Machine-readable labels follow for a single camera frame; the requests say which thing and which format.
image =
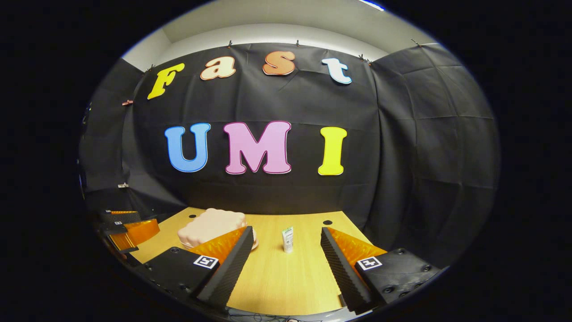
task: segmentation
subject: white tube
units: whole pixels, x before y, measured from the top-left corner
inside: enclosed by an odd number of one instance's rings
[[[282,231],[282,241],[284,242],[284,251],[291,253],[293,250],[294,227],[286,228]]]

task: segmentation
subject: black fabric curtain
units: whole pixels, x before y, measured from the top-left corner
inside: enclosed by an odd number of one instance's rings
[[[263,72],[266,55],[275,51],[295,54],[292,73]],[[235,59],[236,73],[200,79],[205,64],[222,56]],[[345,64],[352,82],[336,82],[321,63],[325,58]],[[165,93],[148,100],[157,73],[180,63],[184,69]],[[101,97],[101,114],[90,117],[89,140],[82,141],[87,194],[126,182],[130,205],[150,214],[185,206],[276,215],[342,210],[375,245],[408,248],[436,266],[456,259],[488,217],[500,169],[494,116],[470,73],[438,44],[371,64],[289,44],[203,50],[144,75],[125,64],[118,66],[130,72],[115,67],[110,75],[128,80],[94,96],[92,113],[95,97]],[[123,96],[113,92],[123,88]],[[121,106],[127,99],[133,104]],[[258,140],[271,121],[292,126],[291,172],[265,173],[265,156],[256,173],[245,162],[246,173],[226,173],[229,138],[223,126],[244,122]],[[210,124],[208,161],[200,171],[181,172],[169,160],[165,130],[185,128],[181,148],[191,160],[196,147],[189,128],[196,123]],[[341,175],[317,171],[323,127],[347,131]]]

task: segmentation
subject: letter m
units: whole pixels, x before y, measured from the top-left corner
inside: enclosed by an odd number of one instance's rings
[[[264,154],[267,162],[262,167],[270,174],[284,174],[292,167],[286,157],[286,134],[292,126],[285,121],[272,121],[266,125],[260,140],[257,142],[250,129],[243,122],[229,123],[224,126],[228,134],[230,162],[226,168],[229,174],[243,174],[246,167],[242,164],[242,155],[252,172],[258,171]]]

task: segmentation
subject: white ceiling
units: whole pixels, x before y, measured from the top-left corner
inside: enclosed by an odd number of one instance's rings
[[[163,26],[171,43],[215,29],[287,23],[330,30],[387,53],[437,42],[387,11],[358,0],[215,0]]]

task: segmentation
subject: yellow letter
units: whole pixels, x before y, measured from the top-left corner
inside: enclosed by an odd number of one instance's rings
[[[339,127],[324,127],[320,134],[325,139],[324,162],[318,168],[320,175],[340,175],[344,172],[341,166],[341,141],[348,135]]]
[[[294,58],[296,56],[292,52],[272,52],[266,56],[266,64],[262,66],[262,71],[266,75],[288,75],[295,68],[291,61]]]
[[[207,62],[205,65],[208,67],[201,73],[202,80],[211,80],[213,78],[225,78],[234,74],[236,69],[233,68],[235,59],[233,57],[225,56],[219,57]]]
[[[165,89],[163,88],[163,84],[165,86],[169,86],[173,79],[175,78],[175,72],[180,72],[183,68],[185,68],[185,64],[180,63],[173,67],[169,67],[167,69],[163,69],[162,71],[157,73],[157,80],[155,81],[155,85],[153,86],[153,90],[147,96],[147,99],[150,100],[154,97],[161,96],[165,93]]]

